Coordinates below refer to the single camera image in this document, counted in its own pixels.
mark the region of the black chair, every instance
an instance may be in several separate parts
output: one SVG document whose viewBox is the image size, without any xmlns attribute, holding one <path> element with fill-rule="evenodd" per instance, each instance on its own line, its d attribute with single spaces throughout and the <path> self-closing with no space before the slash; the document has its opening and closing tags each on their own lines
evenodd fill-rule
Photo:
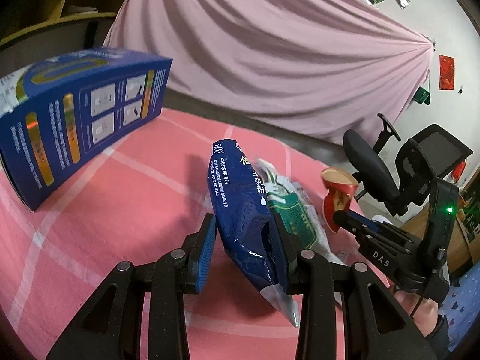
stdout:
<svg viewBox="0 0 480 360">
<path fill-rule="evenodd" d="M 382 114 L 378 116 L 383 121 L 383 131 L 373 148 L 354 130 L 347 130 L 343 135 L 345 154 L 357 169 L 353 176 L 363 182 L 365 188 L 355 199 L 369 193 L 384 203 L 390 214 L 402 216 L 410 203 L 423 205 L 434 178 L 443 179 L 473 152 L 448 131 L 436 124 L 430 125 L 400 148 L 395 159 L 400 178 L 397 187 L 378 153 L 391 136 L 399 142 L 401 139 L 387 118 Z"/>
</svg>

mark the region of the green object hanging on wall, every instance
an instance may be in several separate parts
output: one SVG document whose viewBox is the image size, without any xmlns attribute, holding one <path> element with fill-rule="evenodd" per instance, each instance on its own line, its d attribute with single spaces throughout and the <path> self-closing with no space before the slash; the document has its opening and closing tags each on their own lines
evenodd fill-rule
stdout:
<svg viewBox="0 0 480 360">
<path fill-rule="evenodd" d="M 415 94 L 413 95 L 413 99 L 418 103 L 422 104 L 425 103 L 426 105 L 430 105 L 430 92 L 422 87 L 419 87 Z"/>
</svg>

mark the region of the pink fabric sheet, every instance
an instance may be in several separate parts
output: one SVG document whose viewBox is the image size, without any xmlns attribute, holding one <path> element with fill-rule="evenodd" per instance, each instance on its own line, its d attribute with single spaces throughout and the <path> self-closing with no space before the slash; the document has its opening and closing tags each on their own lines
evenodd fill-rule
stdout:
<svg viewBox="0 0 480 360">
<path fill-rule="evenodd" d="M 172 57 L 171 89 L 333 143 L 373 143 L 433 56 L 361 0 L 125 0 L 105 45 Z"/>
<path fill-rule="evenodd" d="M 320 211 L 327 192 L 320 178 L 325 165 L 276 139 L 169 109 L 105 149 L 35 213 L 0 174 L 0 305 L 37 359 L 46 357 L 118 262 L 156 261 L 198 231 L 205 213 L 212 212 L 207 165 L 212 143 L 222 138 L 237 140 L 251 159 L 262 157 L 300 182 Z M 353 208 L 359 210 L 356 202 Z M 328 236 L 333 252 L 348 263 L 365 261 L 350 233 L 341 229 Z M 298 330 L 225 255 L 220 237 L 207 284 L 200 295 L 186 297 L 185 307 L 192 360 L 295 356 Z M 338 359 L 343 359 L 340 310 L 337 323 Z"/>
</svg>

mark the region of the mesh chair back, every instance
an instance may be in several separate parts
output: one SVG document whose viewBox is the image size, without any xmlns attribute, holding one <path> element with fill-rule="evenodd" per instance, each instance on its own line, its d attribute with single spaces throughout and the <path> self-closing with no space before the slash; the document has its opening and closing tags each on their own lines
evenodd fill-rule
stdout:
<svg viewBox="0 0 480 360">
<path fill-rule="evenodd" d="M 433 124 L 409 139 L 395 159 L 400 178 L 400 194 L 409 193 L 407 200 L 421 206 L 430 193 L 435 177 L 443 179 L 473 152 L 448 131 Z M 409 186 L 415 182 L 415 190 Z"/>
</svg>

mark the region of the chair seat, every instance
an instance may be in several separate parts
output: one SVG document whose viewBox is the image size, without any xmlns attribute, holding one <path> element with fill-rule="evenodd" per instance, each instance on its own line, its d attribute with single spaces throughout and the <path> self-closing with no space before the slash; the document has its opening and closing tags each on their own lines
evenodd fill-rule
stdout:
<svg viewBox="0 0 480 360">
<path fill-rule="evenodd" d="M 400 195 L 385 163 L 357 132 L 345 132 L 343 148 L 349 161 L 359 171 L 366 191 L 374 199 L 392 203 Z"/>
</svg>

